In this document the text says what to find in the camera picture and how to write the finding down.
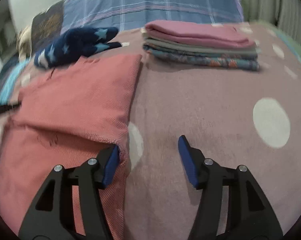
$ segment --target bed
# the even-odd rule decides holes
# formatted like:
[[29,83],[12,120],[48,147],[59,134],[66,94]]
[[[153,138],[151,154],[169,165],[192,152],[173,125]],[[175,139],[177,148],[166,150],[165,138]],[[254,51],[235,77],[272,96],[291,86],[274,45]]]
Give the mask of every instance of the bed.
[[[76,23],[65,21],[65,2],[74,0],[63,0],[52,6],[51,11],[37,16],[38,21],[34,18],[36,33],[45,19],[60,16],[59,20],[55,18],[58,28],[49,35],[44,38],[32,35],[33,48],[49,43],[68,28],[86,23],[87,17],[84,21],[79,18]],[[140,27],[144,23],[126,25],[125,20],[116,23],[122,29],[115,40],[129,46],[94,56],[131,52],[143,55],[129,120],[125,239],[145,239],[145,235],[152,239],[187,238],[200,195],[181,172],[176,141],[182,134],[219,164],[231,168],[246,164],[250,168],[287,233],[286,239],[293,239],[290,237],[300,227],[294,224],[301,215],[301,57],[280,30],[241,22],[240,9],[236,15],[234,26],[260,44],[259,73],[201,69],[155,59],[141,48]],[[229,17],[226,18],[219,22],[229,22]],[[95,22],[97,19],[90,19],[89,24],[103,26]],[[25,79],[39,75],[42,71],[32,63],[26,65],[15,82],[10,101],[16,101],[19,89],[27,83]],[[280,116],[275,122],[286,124],[278,136],[265,135],[263,119],[274,117],[265,116],[265,111],[273,111],[273,115]],[[7,117],[0,118],[0,127]],[[171,204],[163,206],[167,199]],[[220,233],[224,230],[225,216],[223,211]]]

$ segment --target pink bedsheet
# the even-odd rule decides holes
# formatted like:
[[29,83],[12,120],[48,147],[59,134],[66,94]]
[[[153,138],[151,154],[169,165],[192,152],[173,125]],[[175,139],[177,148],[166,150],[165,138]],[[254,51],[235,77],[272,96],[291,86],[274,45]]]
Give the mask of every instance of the pink bedsheet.
[[[201,192],[192,188],[180,161],[182,134],[220,165],[247,165],[284,232],[301,215],[301,63],[263,25],[234,26],[260,43],[260,72],[149,57],[139,29],[116,37],[129,46],[94,56],[143,55],[128,124],[125,240],[187,239]],[[226,213],[223,209],[219,232]]]

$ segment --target navy blue fabric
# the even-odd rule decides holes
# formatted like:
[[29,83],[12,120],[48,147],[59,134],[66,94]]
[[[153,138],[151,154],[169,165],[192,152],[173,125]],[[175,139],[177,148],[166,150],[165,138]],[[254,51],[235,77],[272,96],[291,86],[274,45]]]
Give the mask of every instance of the navy blue fabric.
[[40,55],[43,50],[36,52],[34,64],[37,67],[52,68],[78,61],[81,56],[90,57],[107,49],[121,47],[119,42],[111,42],[118,33],[115,27],[110,28],[74,28],[54,40],[44,49],[46,62]]
[[110,158],[108,159],[108,162],[105,166],[105,173],[104,173],[104,178],[103,178],[103,185],[105,187],[107,187],[108,185],[110,185],[113,181],[113,177],[114,177],[114,174],[115,174],[115,171],[116,171],[116,168],[118,166],[120,162],[120,159],[119,159],[119,149],[118,149],[118,146],[116,145],[114,147],[114,150],[110,156]]
[[239,0],[65,0],[61,33],[80,26],[123,31],[159,19],[224,23],[244,18]]
[[188,180],[193,185],[193,187],[196,188],[198,186],[196,167],[182,137],[178,139],[178,151],[181,157],[181,161],[183,162]]

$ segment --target blue star blanket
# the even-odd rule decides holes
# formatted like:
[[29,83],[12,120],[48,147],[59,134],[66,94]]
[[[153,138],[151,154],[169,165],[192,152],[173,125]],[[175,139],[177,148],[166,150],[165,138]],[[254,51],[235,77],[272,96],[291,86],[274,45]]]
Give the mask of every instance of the blue star blanket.
[[49,69],[76,62],[81,56],[90,57],[107,49],[121,47],[119,42],[109,42],[117,33],[115,27],[70,29],[36,52],[34,65]]

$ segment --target metal screw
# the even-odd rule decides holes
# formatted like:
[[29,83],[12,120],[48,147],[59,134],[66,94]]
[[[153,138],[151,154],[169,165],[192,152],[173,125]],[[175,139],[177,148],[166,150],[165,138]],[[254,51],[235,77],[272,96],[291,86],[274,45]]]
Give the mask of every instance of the metal screw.
[[89,159],[87,162],[89,165],[95,165],[97,163],[97,160],[92,158],[92,159]]
[[62,165],[56,165],[56,166],[54,167],[54,171],[59,172],[59,171],[62,170],[62,168],[63,168]]
[[204,163],[208,166],[212,165],[214,163],[214,161],[212,159],[205,159]]
[[239,166],[239,170],[242,172],[246,172],[247,171],[247,167],[245,165],[240,165]]

